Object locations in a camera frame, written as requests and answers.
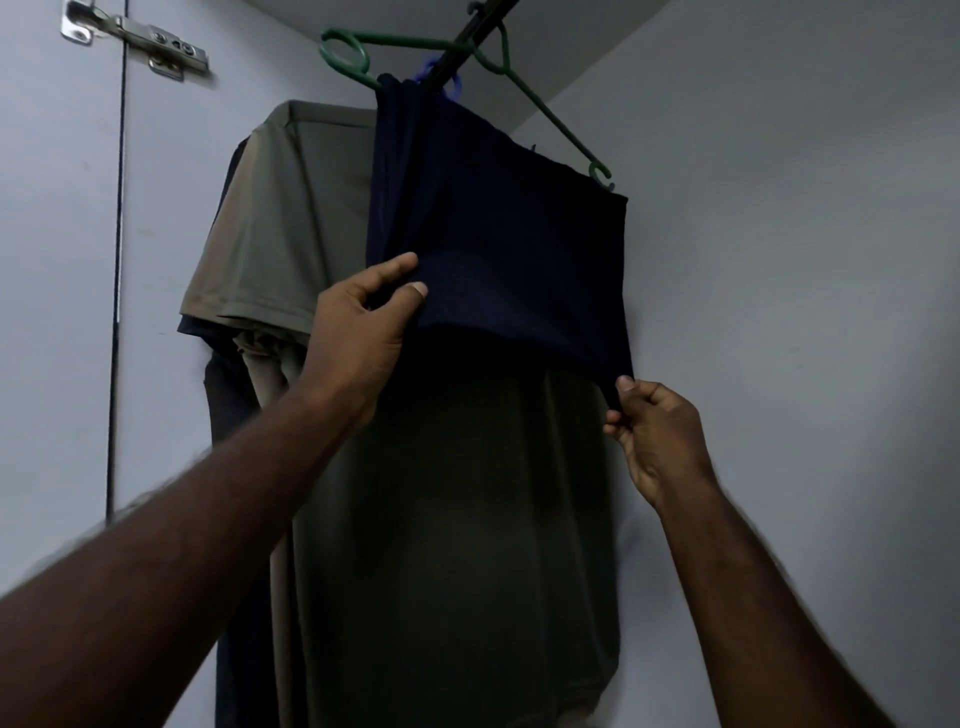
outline white wall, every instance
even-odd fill
[[[907,725],[960,724],[960,6],[673,0],[552,103],[630,197],[637,372]],[[515,138],[586,170],[542,118]],[[659,525],[619,483],[618,726],[715,712]]]
[[[183,84],[132,54],[117,410],[117,506],[178,474],[210,445],[209,351],[177,333],[180,300],[213,221],[237,143],[288,99],[371,107],[316,43],[238,0],[130,0],[132,17],[196,43],[209,80]],[[213,725],[209,659],[170,726]]]
[[[8,3],[0,43],[0,594],[107,512],[122,46]]]

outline metal hinge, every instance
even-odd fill
[[[203,48],[187,43],[156,25],[144,25],[123,15],[111,15],[96,7],[96,0],[63,0],[60,33],[81,45],[90,45],[95,32],[118,37],[150,56],[150,67],[162,76],[183,80],[183,69],[210,72]]]

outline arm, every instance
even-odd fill
[[[700,415],[652,382],[617,381],[624,450],[666,533],[726,728],[892,726],[833,653],[763,542],[717,485]]]
[[[325,291],[297,386],[128,517],[0,600],[0,725],[160,726],[337,448],[368,422],[426,293]]]

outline green plastic hanger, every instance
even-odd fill
[[[607,166],[597,157],[595,157],[593,153],[586,146],[584,146],[580,139],[573,135],[573,132],[566,127],[566,124],[557,118],[556,114],[554,114],[554,112],[547,107],[543,100],[536,93],[534,93],[533,89],[525,84],[523,80],[516,74],[514,69],[510,67],[510,43],[507,40],[507,29],[503,26],[503,23],[497,23],[496,27],[497,30],[500,31],[500,48],[503,54],[502,65],[497,65],[488,59],[472,40],[466,43],[457,43],[451,40],[436,40],[434,38],[427,37],[388,36],[382,33],[365,32],[355,33],[354,31],[344,30],[343,28],[329,28],[324,31],[324,34],[320,36],[320,55],[324,57],[324,60],[330,65],[331,68],[333,68],[333,70],[338,71],[339,73],[342,73],[365,86],[369,86],[374,91],[379,91],[380,83],[367,73],[370,70],[370,55],[367,53],[367,49],[363,47],[364,43],[372,43],[373,45],[392,45],[400,48],[422,48],[428,51],[456,51],[459,53],[470,54],[477,59],[477,62],[479,62],[480,65],[482,65],[491,73],[495,73],[497,76],[506,76],[508,79],[513,81],[514,84],[516,84],[516,87],[523,91],[527,98],[530,99],[537,106],[537,108],[543,112],[543,115],[552,121],[554,126],[557,127],[557,129],[559,129],[567,139],[570,140],[570,143],[579,149],[584,157],[590,160],[589,174],[593,181],[604,189],[613,191],[613,183],[606,183],[599,177],[600,174],[607,178],[607,180],[612,177],[612,174]],[[335,56],[333,52],[326,47],[326,43],[329,40],[340,40],[346,43],[350,48],[357,52],[360,57],[360,62],[358,64],[353,64],[344,61],[338,56]]]

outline clothes rod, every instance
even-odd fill
[[[472,40],[480,45],[484,39],[493,32],[497,23],[503,21],[519,0],[487,0],[486,3],[470,3],[468,12],[473,17],[454,42],[466,43]],[[460,51],[446,51],[441,56],[437,64],[434,65],[422,84],[431,91],[439,91],[447,82],[453,78],[460,66],[470,58],[469,53]]]

